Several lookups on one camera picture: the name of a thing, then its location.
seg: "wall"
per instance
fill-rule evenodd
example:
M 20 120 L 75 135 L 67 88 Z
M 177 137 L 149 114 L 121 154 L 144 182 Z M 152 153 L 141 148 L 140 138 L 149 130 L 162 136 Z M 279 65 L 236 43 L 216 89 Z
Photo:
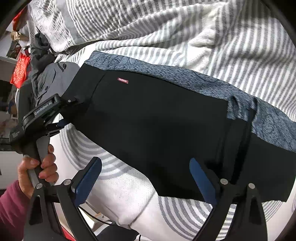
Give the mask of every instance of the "wall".
M 6 35 L 3 39 L 0 41 L 0 56 L 5 57 L 11 44 L 11 37 L 10 34 Z
M 14 151 L 0 151 L 0 189 L 6 188 L 17 180 L 17 166 L 22 160 L 22 154 Z
M 8 25 L 6 31 L 12 32 L 12 22 Z
M 0 80 L 10 82 L 14 70 L 15 64 L 0 60 Z
M 10 119 L 10 114 L 7 114 L 7 112 L 4 112 L 4 111 L 0 111 L 0 123 L 7 119 Z M 9 138 L 9 131 L 10 129 L 6 128 L 4 132 L 0 133 L 0 137 Z

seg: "striped fabric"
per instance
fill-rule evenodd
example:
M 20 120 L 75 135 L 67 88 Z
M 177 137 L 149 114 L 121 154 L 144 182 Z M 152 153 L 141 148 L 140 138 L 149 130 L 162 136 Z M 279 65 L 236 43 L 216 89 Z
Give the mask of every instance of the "striped fabric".
M 260 0 L 33 0 L 30 7 L 32 33 L 44 33 L 54 51 L 98 41 L 61 53 L 56 61 L 81 65 L 98 50 L 180 66 L 226 81 L 296 120 L 296 49 Z M 114 178 L 130 168 L 74 126 L 62 130 L 60 139 L 77 170 L 94 155 L 102 157 L 100 178 Z M 193 200 L 158 201 L 155 208 L 166 224 L 186 240 L 192 240 L 211 210 Z M 267 221 L 281 204 L 263 204 Z M 225 237 L 234 211 L 233 205 L 217 240 Z
M 35 35 L 39 33 L 39 30 L 37 29 L 36 24 L 31 14 L 29 13 L 29 11 L 27 12 L 27 26 L 29 30 L 30 45 L 32 45 L 34 43 Z

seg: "human hand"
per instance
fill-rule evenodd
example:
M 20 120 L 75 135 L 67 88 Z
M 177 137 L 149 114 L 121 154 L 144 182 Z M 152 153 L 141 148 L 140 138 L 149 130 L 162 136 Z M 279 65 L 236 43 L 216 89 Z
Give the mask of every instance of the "human hand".
M 59 178 L 59 175 L 56 172 L 57 165 L 54 163 L 56 157 L 53 152 L 54 147 L 52 145 L 49 145 L 48 155 L 43 159 L 41 163 L 41 168 L 43 169 L 43 171 L 40 172 L 39 178 L 45 179 L 47 182 L 56 182 Z M 39 161 L 30 157 L 24 157 L 17 168 L 20 189 L 28 198 L 31 198 L 34 188 L 29 179 L 27 170 L 34 169 L 38 165 Z

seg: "fingernail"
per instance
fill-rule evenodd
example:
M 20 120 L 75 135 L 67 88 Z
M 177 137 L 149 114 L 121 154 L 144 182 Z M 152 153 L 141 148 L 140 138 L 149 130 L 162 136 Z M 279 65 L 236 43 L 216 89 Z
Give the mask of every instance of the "fingernail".
M 30 163 L 31 163 L 31 165 L 38 165 L 39 164 L 39 161 L 37 161 L 37 160 L 35 160 L 35 159 L 32 159 L 31 161 L 30 161 Z
M 44 161 L 41 162 L 41 168 L 44 169 L 46 166 L 44 166 Z

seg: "black cable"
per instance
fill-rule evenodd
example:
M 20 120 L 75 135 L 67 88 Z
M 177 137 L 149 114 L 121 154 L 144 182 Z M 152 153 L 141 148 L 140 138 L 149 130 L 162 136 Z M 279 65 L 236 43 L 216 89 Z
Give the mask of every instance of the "black cable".
M 99 220 L 98 218 L 96 218 L 96 217 L 94 217 L 93 215 L 91 215 L 88 211 L 86 211 L 84 208 L 82 208 L 82 207 L 80 207 L 79 206 L 79 208 L 82 210 L 82 211 L 84 211 L 86 214 L 88 214 L 89 216 L 91 216 L 92 218 L 94 218 L 95 220 L 98 220 L 99 222 L 101 222 L 101 223 L 103 223 L 103 224 L 107 224 L 107 225 L 113 225 L 113 224 L 111 224 L 111 223 L 106 223 L 106 222 L 104 222 L 104 221 L 102 221 L 102 220 Z

